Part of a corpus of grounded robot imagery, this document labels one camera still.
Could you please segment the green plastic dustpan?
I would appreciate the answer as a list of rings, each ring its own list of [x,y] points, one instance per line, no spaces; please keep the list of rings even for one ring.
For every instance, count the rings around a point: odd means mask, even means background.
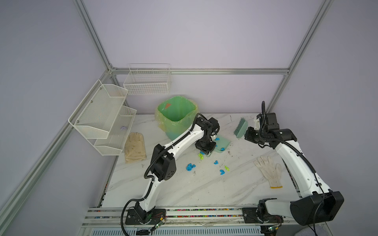
[[[216,143],[216,146],[215,146],[215,149],[207,156],[211,156],[211,154],[213,153],[222,153],[224,152],[227,147],[229,146],[229,144],[231,143],[230,140],[222,137],[222,136],[217,136],[214,140],[213,140],[215,143]]]

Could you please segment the green hand brush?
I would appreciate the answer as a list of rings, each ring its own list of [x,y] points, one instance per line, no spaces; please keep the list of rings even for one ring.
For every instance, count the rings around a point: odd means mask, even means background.
[[[248,121],[245,118],[241,118],[238,126],[236,127],[234,131],[234,135],[236,136],[236,138],[238,139],[242,138],[245,135],[248,129],[248,126],[249,126]]]

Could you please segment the robot right arm white black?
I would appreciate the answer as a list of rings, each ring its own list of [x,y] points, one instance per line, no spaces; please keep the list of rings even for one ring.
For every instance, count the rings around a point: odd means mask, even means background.
[[[254,127],[248,127],[245,140],[260,148],[269,147],[283,160],[299,195],[298,200],[268,198],[259,201],[258,215],[293,218],[305,226],[332,221],[342,204],[343,195],[333,191],[306,158],[298,140],[290,129],[281,129],[275,113],[267,113],[265,103],[255,119]]]

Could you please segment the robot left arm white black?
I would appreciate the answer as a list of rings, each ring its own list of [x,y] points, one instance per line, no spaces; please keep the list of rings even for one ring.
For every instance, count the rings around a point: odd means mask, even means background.
[[[156,201],[161,190],[161,184],[171,179],[176,173],[176,157],[179,157],[191,145],[205,155],[210,155],[216,148],[215,139],[220,130],[217,119],[207,119],[201,113],[195,115],[192,125],[170,143],[154,147],[150,165],[144,173],[149,184],[143,197],[130,199],[123,211],[132,210],[127,219],[136,218],[140,224],[149,223],[156,215]]]

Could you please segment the paper scraps cluster centre top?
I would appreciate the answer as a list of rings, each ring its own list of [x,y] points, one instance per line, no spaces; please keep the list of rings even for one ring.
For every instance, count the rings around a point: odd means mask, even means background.
[[[199,154],[198,154],[200,160],[203,160],[204,159],[204,153],[201,151]]]

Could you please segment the paper scraps cluster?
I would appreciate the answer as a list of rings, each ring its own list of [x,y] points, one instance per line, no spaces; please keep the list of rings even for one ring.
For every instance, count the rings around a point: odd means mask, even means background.
[[[216,165],[220,168],[219,169],[220,175],[224,175],[226,172],[230,171],[229,167],[227,167],[225,165],[221,165],[217,160],[214,162],[214,165]]]
[[[204,159],[204,153],[201,151],[199,154],[198,154],[200,160],[203,160]]]

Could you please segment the paper scraps cluster centre right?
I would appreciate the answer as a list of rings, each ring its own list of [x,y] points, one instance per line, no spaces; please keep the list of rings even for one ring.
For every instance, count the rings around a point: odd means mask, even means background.
[[[220,168],[219,169],[220,175],[224,175],[226,172],[230,171],[229,167],[227,167],[225,165],[221,165],[217,160],[214,162],[214,165],[216,165]]]

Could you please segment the blue paper scrap centre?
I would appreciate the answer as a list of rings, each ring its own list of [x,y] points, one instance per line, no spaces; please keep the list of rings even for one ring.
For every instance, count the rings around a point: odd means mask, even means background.
[[[187,165],[186,170],[191,171],[195,167],[196,167],[196,165],[190,163],[190,164]]]

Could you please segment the white knit glove right side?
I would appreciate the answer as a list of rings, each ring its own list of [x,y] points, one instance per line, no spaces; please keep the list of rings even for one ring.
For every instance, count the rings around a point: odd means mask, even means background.
[[[283,188],[281,184],[282,167],[280,163],[275,164],[271,156],[260,156],[254,161],[254,164],[268,180],[270,188]]]

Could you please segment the green trash bin with bag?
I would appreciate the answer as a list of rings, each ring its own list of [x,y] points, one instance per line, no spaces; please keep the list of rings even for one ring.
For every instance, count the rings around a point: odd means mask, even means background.
[[[192,126],[197,113],[197,103],[178,95],[157,106],[155,120],[159,128],[173,141]]]

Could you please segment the beige glove left side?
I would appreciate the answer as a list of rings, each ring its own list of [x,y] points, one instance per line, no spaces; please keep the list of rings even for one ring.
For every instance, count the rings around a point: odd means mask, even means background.
[[[125,143],[125,163],[145,160],[147,157],[143,134],[130,133]]]

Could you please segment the white mesh two-tier shelf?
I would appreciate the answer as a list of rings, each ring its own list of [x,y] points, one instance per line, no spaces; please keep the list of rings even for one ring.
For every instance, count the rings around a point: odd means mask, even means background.
[[[97,80],[68,119],[102,156],[119,156],[136,116],[126,105],[128,90]]]

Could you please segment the aluminium front rail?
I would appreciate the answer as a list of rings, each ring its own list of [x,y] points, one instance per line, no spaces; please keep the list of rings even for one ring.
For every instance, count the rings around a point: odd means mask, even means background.
[[[229,206],[229,207],[157,207],[166,209],[165,219],[161,219],[156,225],[126,225],[124,223],[128,210],[123,211],[121,207],[98,207],[90,208],[81,228],[145,228],[154,226],[160,227],[215,227],[215,226],[262,226],[264,228],[277,228],[285,225],[297,225],[293,218],[281,216],[283,223],[255,224],[245,223],[242,215],[242,208],[257,207],[251,206]]]

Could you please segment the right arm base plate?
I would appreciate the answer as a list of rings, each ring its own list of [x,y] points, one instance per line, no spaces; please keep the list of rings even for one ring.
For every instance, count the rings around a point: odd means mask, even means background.
[[[257,207],[242,208],[242,215],[245,223],[268,224],[268,223],[283,223],[283,218],[277,215],[270,215],[264,213]]]

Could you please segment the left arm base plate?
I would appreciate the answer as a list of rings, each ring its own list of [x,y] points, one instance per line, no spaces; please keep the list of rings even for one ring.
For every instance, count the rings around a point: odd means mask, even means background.
[[[152,209],[147,213],[138,212],[135,209],[129,209],[124,223],[126,225],[156,225],[165,219],[166,209]]]

